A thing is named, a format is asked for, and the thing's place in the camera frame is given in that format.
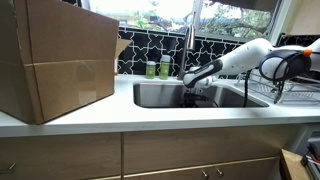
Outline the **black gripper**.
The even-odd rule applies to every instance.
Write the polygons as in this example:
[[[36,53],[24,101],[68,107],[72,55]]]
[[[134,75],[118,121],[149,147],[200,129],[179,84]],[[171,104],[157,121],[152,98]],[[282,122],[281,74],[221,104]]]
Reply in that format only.
[[[209,101],[209,98],[203,95],[201,88],[191,88],[184,93],[182,106],[186,108],[198,108],[197,101]]]

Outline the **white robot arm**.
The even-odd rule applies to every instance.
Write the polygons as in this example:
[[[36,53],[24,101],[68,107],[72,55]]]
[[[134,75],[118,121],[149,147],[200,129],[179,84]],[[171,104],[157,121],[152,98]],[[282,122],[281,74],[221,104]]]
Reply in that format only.
[[[183,76],[183,83],[187,88],[194,88],[198,81],[211,75],[237,75],[258,68],[260,76],[278,88],[274,98],[274,103],[277,103],[287,80],[310,70],[319,70],[319,53],[320,39],[307,47],[273,47],[268,40],[257,38],[196,70],[189,70]]]

